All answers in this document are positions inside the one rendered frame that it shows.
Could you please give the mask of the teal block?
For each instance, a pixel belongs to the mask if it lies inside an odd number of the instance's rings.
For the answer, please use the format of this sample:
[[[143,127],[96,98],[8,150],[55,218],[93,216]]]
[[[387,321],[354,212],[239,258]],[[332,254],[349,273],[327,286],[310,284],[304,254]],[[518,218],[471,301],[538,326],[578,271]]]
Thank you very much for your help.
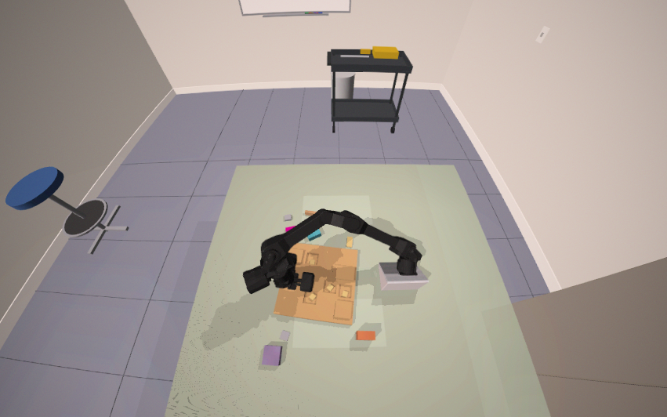
[[[312,234],[310,234],[309,236],[307,236],[307,238],[308,238],[309,241],[312,241],[313,239],[319,238],[320,236],[321,236],[321,232],[318,229],[318,230],[314,231]]]

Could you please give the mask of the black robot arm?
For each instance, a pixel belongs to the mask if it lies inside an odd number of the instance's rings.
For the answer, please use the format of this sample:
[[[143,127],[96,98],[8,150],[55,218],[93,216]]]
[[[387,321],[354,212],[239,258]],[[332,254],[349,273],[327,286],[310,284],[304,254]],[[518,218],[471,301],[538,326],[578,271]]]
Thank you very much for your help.
[[[389,245],[389,250],[399,255],[397,270],[400,275],[418,275],[416,267],[422,254],[417,250],[415,243],[403,237],[386,234],[367,224],[352,212],[346,210],[337,212],[321,208],[284,234],[263,241],[260,265],[243,272],[248,292],[252,294],[269,286],[271,277],[279,282],[286,281],[291,276],[291,269],[295,274],[297,255],[289,250],[325,224],[343,228],[353,234],[364,234],[384,245]]]

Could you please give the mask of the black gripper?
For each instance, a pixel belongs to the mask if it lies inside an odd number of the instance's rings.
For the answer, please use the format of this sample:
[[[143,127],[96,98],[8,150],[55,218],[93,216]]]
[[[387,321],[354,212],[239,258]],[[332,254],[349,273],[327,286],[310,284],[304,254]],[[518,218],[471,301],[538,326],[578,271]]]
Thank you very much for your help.
[[[274,277],[271,277],[271,279],[274,279]],[[301,282],[301,284],[298,282]],[[302,292],[312,292],[313,283],[314,283],[313,273],[303,272],[302,279],[299,279],[299,274],[292,273],[292,269],[291,269],[291,276],[286,281],[279,282],[274,279],[274,284],[277,288],[283,288],[283,289],[287,288],[288,290],[296,290],[296,286],[300,286],[300,291]]]

